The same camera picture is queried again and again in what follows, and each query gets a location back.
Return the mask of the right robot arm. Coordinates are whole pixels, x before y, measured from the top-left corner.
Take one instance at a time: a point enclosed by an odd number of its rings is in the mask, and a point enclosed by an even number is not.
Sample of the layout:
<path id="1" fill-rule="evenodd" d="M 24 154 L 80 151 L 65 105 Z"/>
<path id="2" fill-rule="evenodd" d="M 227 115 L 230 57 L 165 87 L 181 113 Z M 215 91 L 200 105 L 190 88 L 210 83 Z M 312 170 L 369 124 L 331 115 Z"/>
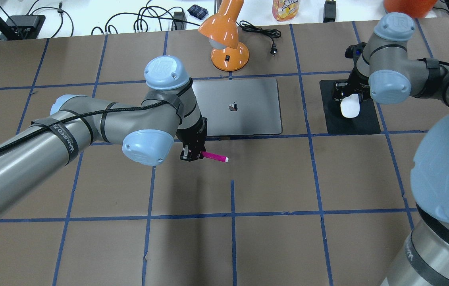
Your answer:
<path id="1" fill-rule="evenodd" d="M 408 42 L 413 18 L 385 14 L 367 42 L 345 52 L 354 66 L 347 80 L 333 84 L 331 96 L 341 114 L 353 118 L 368 100 L 380 105 L 415 107 L 408 119 L 433 123 L 413 158 L 409 188 L 420 221 L 409 232 L 381 286 L 449 286 L 449 63 L 435 58 L 411 59 Z"/>

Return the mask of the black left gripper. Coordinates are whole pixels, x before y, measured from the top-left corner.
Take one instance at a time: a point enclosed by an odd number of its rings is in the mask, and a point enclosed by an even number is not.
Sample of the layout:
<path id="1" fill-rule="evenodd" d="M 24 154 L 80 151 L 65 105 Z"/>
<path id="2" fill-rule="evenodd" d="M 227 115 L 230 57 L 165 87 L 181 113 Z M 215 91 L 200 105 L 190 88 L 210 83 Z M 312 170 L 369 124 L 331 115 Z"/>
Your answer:
<path id="1" fill-rule="evenodd" d="M 195 155 L 195 159 L 204 159 L 207 122 L 206 117 L 200 116 L 199 120 L 190 128 L 179 129 L 179 140 L 183 144 L 179 155 L 180 160 L 193 161 L 193 155 Z"/>

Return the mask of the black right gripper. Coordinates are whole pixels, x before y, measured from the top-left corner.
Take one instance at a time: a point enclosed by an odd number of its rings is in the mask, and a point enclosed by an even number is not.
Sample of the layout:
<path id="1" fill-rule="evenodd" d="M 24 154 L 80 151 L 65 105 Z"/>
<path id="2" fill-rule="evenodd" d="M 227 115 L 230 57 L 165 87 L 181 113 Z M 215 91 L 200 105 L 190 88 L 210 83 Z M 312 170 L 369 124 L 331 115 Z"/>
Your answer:
<path id="1" fill-rule="evenodd" d="M 347 59 L 353 59 L 354 67 L 347 80 L 334 81 L 332 87 L 333 101 L 342 102 L 345 98 L 348 98 L 352 94 L 358 94 L 360 103 L 371 99 L 369 78 L 368 76 L 362 74 L 362 72 L 358 69 L 358 62 L 359 59 L 362 58 L 362 53 L 365 47 L 366 43 L 358 43 L 356 45 L 350 45 L 346 49 L 344 57 Z"/>

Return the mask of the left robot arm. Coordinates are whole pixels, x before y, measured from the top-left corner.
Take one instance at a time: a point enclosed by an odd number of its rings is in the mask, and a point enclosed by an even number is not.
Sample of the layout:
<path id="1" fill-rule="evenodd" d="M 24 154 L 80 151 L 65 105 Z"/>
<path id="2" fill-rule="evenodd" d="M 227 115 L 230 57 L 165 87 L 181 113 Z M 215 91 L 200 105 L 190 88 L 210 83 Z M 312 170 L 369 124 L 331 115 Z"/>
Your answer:
<path id="1" fill-rule="evenodd" d="M 175 138 L 183 144 L 182 160 L 203 158 L 207 119 L 182 61 L 156 57 L 144 75 L 149 91 L 140 106 L 63 95 L 50 116 L 2 143 L 0 217 L 95 141 L 120 145 L 127 158 L 149 166 L 165 161 Z"/>

